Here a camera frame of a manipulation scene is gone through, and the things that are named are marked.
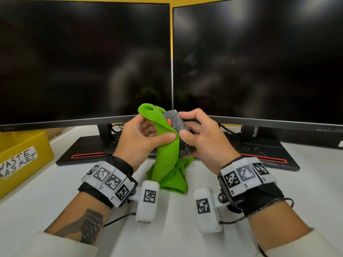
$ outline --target forearm tattoo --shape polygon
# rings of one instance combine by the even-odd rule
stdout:
[[[84,215],[75,222],[62,227],[56,236],[66,237],[69,234],[81,232],[82,237],[80,242],[85,244],[93,244],[103,226],[103,215],[91,209],[87,209]]]

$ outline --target microfiber cloth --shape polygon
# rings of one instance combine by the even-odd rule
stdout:
[[[146,177],[148,180],[158,182],[161,189],[186,194],[188,186],[185,169],[194,161],[194,158],[179,158],[179,135],[164,118],[163,108],[152,104],[142,104],[138,112],[154,122],[157,135],[176,133],[176,139],[173,142],[157,147],[156,161],[146,173]]]

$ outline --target black monitor screen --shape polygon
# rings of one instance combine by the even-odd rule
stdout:
[[[343,124],[343,0],[174,8],[173,36],[178,111]]]
[[[0,125],[171,109],[168,4],[0,1]]]

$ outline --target mounting screw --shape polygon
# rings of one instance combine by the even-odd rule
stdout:
[[[220,193],[218,195],[218,201],[222,204],[225,203],[226,202],[226,196],[223,193]]]

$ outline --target yellow box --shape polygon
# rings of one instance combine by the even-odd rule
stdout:
[[[0,133],[0,198],[53,158],[43,130]]]

